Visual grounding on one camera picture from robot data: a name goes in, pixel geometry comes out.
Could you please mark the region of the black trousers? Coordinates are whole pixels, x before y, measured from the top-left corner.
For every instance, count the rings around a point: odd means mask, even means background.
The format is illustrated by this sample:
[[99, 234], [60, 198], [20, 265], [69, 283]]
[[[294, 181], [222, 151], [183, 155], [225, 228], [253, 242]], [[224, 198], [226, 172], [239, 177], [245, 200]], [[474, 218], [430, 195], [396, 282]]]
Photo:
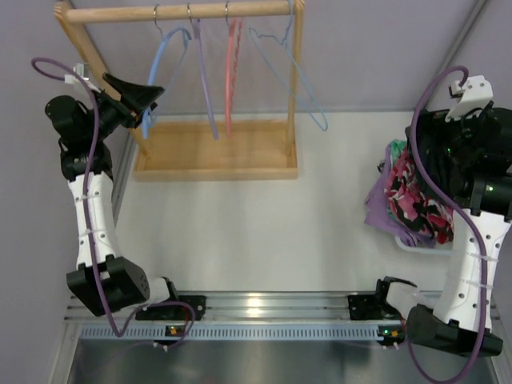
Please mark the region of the black trousers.
[[474, 144], [479, 113], [449, 121], [446, 114], [444, 110], [420, 113], [416, 125], [418, 154], [435, 185], [464, 206], [470, 199], [473, 167], [482, 152]]

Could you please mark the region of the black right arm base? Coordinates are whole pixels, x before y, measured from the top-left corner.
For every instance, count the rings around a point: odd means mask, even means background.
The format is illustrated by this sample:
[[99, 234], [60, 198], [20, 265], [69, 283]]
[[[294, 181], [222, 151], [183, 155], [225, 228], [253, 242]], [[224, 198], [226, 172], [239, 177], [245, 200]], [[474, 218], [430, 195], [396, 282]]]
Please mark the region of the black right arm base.
[[382, 301], [374, 294], [352, 294], [347, 297], [350, 319], [352, 321], [383, 320], [386, 315]]

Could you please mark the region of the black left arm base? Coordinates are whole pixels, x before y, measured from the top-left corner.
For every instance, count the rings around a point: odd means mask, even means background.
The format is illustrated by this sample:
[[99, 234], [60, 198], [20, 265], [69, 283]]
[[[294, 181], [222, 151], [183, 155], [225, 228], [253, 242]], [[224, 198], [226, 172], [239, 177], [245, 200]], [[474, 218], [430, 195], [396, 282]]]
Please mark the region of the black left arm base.
[[136, 313], [138, 321], [189, 321], [192, 314], [196, 320], [201, 320], [206, 312], [206, 296], [204, 295], [181, 295], [177, 302], [179, 305], [170, 305], [173, 300], [168, 299], [161, 303], [148, 306]]

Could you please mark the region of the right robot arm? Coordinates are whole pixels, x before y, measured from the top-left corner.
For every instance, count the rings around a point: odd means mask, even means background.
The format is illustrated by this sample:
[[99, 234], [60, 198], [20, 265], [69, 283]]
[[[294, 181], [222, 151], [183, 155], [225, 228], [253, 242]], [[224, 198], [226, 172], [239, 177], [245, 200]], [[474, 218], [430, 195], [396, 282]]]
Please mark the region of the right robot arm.
[[440, 298], [407, 280], [378, 282], [384, 306], [405, 320], [407, 338], [460, 356], [493, 357], [490, 299], [502, 242], [511, 228], [511, 112], [488, 104], [459, 119], [419, 115], [406, 152], [386, 182], [391, 214], [416, 234], [451, 245]]

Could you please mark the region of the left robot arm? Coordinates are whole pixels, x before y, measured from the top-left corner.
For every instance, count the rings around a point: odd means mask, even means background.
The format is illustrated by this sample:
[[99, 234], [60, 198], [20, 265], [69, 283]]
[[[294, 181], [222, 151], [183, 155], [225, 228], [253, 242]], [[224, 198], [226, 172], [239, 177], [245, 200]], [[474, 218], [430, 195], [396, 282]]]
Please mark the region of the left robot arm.
[[57, 96], [45, 107], [60, 135], [62, 174], [73, 196], [78, 224], [76, 269], [67, 274], [66, 282], [95, 316], [175, 296], [168, 278], [148, 279], [143, 268], [122, 256], [111, 201], [112, 160], [104, 143], [118, 126], [138, 127], [142, 113], [155, 108], [164, 89], [124, 82], [110, 74], [103, 78], [119, 92], [118, 100], [91, 87], [95, 109], [69, 95]]

